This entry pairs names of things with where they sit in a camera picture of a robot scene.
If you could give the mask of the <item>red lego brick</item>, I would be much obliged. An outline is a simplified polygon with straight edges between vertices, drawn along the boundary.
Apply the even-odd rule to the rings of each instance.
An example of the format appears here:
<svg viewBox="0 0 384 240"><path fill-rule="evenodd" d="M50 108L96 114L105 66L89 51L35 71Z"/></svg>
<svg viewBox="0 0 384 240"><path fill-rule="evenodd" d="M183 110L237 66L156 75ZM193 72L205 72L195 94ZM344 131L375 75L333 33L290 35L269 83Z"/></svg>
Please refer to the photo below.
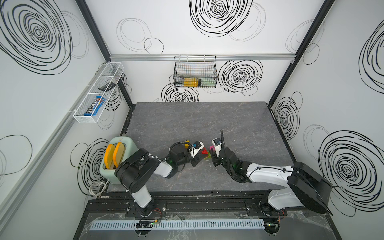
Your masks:
<svg viewBox="0 0 384 240"><path fill-rule="evenodd" d="M209 152L207 151L207 149L206 149L206 148L203 148L203 149L202 149L202 154L203 154L203 155L208 155L208 154L209 154Z"/></svg>

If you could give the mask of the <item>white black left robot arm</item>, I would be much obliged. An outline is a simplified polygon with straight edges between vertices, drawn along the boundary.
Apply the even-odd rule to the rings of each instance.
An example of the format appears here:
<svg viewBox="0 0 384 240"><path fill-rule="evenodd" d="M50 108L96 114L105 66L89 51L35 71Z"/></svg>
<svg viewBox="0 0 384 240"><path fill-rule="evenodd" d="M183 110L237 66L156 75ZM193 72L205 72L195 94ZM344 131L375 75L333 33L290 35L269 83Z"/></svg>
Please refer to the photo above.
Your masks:
<svg viewBox="0 0 384 240"><path fill-rule="evenodd" d="M152 202L152 196L146 186L152 175L170 179L182 171L185 165L196 167L209 156L203 142L176 142L169 147L165 158L158 158L144 148L138 149L124 160L115 170L115 176L131 194L141 209L146 209Z"/></svg>

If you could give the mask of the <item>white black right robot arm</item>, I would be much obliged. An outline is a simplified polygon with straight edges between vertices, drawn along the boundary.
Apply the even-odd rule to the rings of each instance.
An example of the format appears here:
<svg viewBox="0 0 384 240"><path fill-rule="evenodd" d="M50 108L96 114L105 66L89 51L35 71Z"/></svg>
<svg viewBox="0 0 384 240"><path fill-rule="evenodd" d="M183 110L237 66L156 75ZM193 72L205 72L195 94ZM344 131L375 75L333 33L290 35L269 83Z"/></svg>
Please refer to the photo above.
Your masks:
<svg viewBox="0 0 384 240"><path fill-rule="evenodd" d="M281 186L263 196L259 205L264 212L285 208L305 207L319 214L330 214L328 203L331 183L302 162L292 166L266 166L241 161L225 144L224 136L212 140L211 156L214 166L222 166L235 182L270 183Z"/></svg>

